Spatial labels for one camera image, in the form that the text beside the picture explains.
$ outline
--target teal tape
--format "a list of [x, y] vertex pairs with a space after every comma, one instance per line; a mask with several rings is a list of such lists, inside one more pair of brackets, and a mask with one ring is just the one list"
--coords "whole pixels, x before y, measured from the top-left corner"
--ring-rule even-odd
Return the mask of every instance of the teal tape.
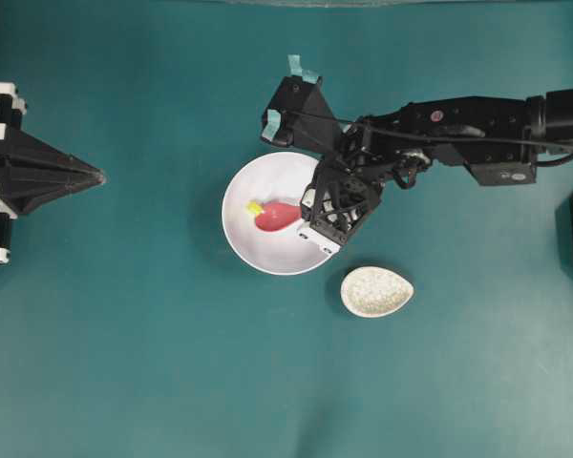
[[295, 76], [302, 75], [302, 58], [299, 54], [289, 54], [288, 65], [290, 67], [290, 74], [294, 74]]
[[290, 74], [301, 76], [307, 83], [316, 84], [318, 81], [318, 73], [302, 69], [302, 58], [299, 54], [289, 54], [288, 65], [290, 67]]
[[302, 77], [307, 83], [316, 84], [316, 81], [318, 81], [318, 73], [315, 73], [311, 70], [304, 70]]
[[281, 116], [276, 110], [267, 110], [267, 124], [261, 136], [268, 141], [272, 141], [278, 129], [280, 129]]

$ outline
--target red object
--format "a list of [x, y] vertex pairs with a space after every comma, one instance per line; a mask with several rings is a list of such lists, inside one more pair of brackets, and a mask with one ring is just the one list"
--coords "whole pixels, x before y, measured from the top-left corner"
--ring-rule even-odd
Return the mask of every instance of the red object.
[[268, 202], [262, 205], [264, 211], [255, 217], [255, 225], [262, 231], [280, 231], [302, 217], [299, 206], [282, 202]]

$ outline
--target yellow tip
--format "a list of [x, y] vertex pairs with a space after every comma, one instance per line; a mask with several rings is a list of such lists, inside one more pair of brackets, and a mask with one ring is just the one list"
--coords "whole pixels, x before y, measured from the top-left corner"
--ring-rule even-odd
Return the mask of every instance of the yellow tip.
[[246, 205], [246, 210], [248, 210], [252, 216], [258, 217], [261, 213], [264, 212], [264, 207], [259, 205], [254, 200], [251, 200], [248, 202], [248, 205]]

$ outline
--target black cable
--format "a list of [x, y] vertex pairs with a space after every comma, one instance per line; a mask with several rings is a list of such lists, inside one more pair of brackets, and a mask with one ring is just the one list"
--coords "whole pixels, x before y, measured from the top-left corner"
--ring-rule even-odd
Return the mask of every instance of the black cable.
[[318, 146], [322, 146], [323, 148], [330, 151], [331, 153], [337, 154], [337, 152], [332, 147], [330, 147], [329, 145], [326, 145], [324, 142], [322, 142], [321, 140], [319, 140], [315, 136], [310, 135], [308, 132], [304, 131], [303, 129], [298, 129], [295, 126], [293, 126], [293, 130], [299, 132], [300, 134], [303, 134], [304, 136], [306, 136], [307, 138], [312, 140], [314, 143], [316, 143]]
[[357, 208], [361, 207], [361, 206], [364, 205], [364, 204], [365, 204], [365, 202], [359, 202], [359, 203], [356, 203], [356, 204], [354, 204], [354, 205], [350, 205], [350, 206], [348, 206], [348, 207], [335, 208], [335, 209], [329, 210], [329, 211], [327, 211], [327, 212], [320, 212], [320, 213], [318, 214], [318, 216], [319, 216], [319, 217], [325, 217], [325, 216], [327, 216], [327, 215], [337, 215], [338, 213], [346, 213], [346, 212], [349, 212], [349, 211], [351, 211], [351, 210], [356, 210]]
[[554, 160], [538, 160], [538, 167], [557, 167], [573, 160], [573, 153]]
[[328, 116], [320, 116], [318, 114], [295, 112], [292, 110], [287, 110], [287, 112], [292, 113], [294, 115], [314, 117], [316, 119], [324, 119], [326, 121], [340, 122], [342, 124], [351, 124], [353, 126], [361, 127], [364, 129], [370, 129], [371, 131], [377, 132], [379, 134], [394, 136], [396, 138], [404, 138], [407, 140], [428, 141], [428, 142], [435, 142], [435, 143], [502, 143], [502, 144], [509, 144], [509, 145], [528, 145], [528, 146], [539, 146], [542, 148], [560, 148], [564, 151], [571, 151], [573, 154], [573, 146], [566, 144], [566, 143], [557, 143], [557, 142], [552, 142], [552, 141], [522, 140], [522, 139], [514, 139], [514, 138], [500, 138], [500, 137], [468, 138], [468, 137], [460, 137], [460, 136], [425, 136], [425, 135], [416, 135], [416, 134], [406, 134], [403, 132], [392, 131], [389, 129], [381, 129], [378, 127], [373, 127], [373, 126], [370, 126], [369, 124], [365, 124], [363, 122], [350, 121], [347, 119], [337, 119], [337, 118], [328, 117]]

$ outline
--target black robotic arm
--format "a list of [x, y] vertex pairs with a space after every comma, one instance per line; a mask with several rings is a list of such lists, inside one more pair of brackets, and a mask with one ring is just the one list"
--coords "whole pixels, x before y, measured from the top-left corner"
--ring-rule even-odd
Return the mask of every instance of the black robotic arm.
[[[410, 103], [347, 121], [333, 116], [321, 83], [284, 78], [264, 112], [262, 140], [322, 155], [302, 196], [299, 234], [328, 253], [349, 241], [388, 182], [410, 189], [435, 161], [463, 166], [482, 186], [504, 186], [534, 183], [538, 167], [573, 159], [573, 90]], [[543, 153], [565, 156], [541, 161]]]

